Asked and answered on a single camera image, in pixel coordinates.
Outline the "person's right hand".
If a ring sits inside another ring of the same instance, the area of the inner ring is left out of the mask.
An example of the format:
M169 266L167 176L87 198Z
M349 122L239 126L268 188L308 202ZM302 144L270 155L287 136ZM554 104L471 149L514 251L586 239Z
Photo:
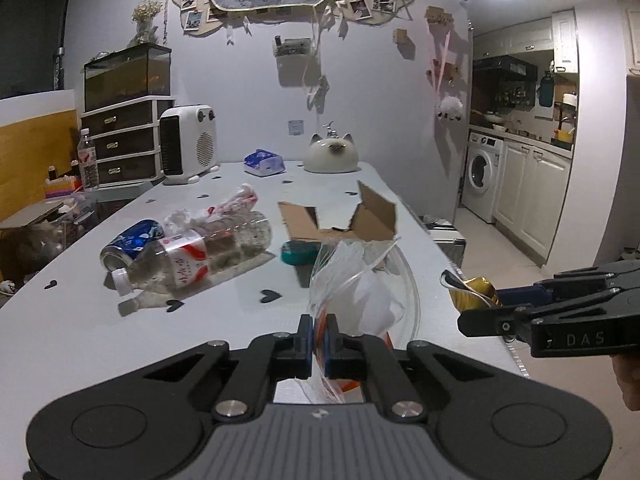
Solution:
M640 360L638 356L613 356L612 364L623 401L631 411L640 410Z

